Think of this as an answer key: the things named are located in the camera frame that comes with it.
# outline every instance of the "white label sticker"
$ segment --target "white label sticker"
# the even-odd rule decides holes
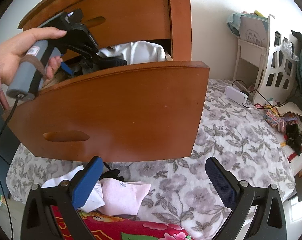
[[[40,51],[40,47],[33,46],[28,50],[26,55],[32,55],[32,56],[36,57],[39,51]]]

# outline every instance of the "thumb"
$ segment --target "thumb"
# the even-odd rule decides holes
[[[59,30],[55,27],[32,28],[25,32],[30,32],[30,34],[33,36],[34,43],[40,40],[55,40],[66,35],[66,31]]]

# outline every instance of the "brown strap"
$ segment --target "brown strap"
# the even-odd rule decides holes
[[[42,62],[35,56],[33,55],[25,55],[22,57],[21,61],[19,62],[20,64],[23,62],[29,62],[36,67],[36,69],[42,74],[43,79],[45,80],[47,78],[46,72],[45,72],[45,67],[43,66]]]

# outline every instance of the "tile floor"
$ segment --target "tile floor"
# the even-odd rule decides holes
[[[14,240],[20,240],[24,204],[14,200],[8,200],[8,204],[12,216]],[[293,198],[292,200],[285,201],[283,208],[286,216],[287,240],[297,240],[302,234],[302,201],[298,202],[297,197]],[[5,206],[0,208],[0,225],[10,237],[9,217]],[[242,240],[248,229],[249,225],[244,226],[236,240]]]

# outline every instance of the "floral bedspread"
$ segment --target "floral bedspread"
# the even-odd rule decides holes
[[[273,129],[263,120],[259,109],[247,109],[224,95],[230,81],[209,80],[201,123],[192,154],[152,162],[110,163],[120,169],[126,181],[152,184],[137,216],[126,218],[177,224],[196,240],[211,239],[230,209],[224,207],[205,173],[207,158],[215,156],[238,180],[252,186],[278,186],[286,200],[295,188],[288,159],[275,138]],[[79,162],[43,159],[19,147],[7,175],[7,185],[16,200],[25,202],[34,183],[71,171]],[[254,215],[249,212],[246,223]]]

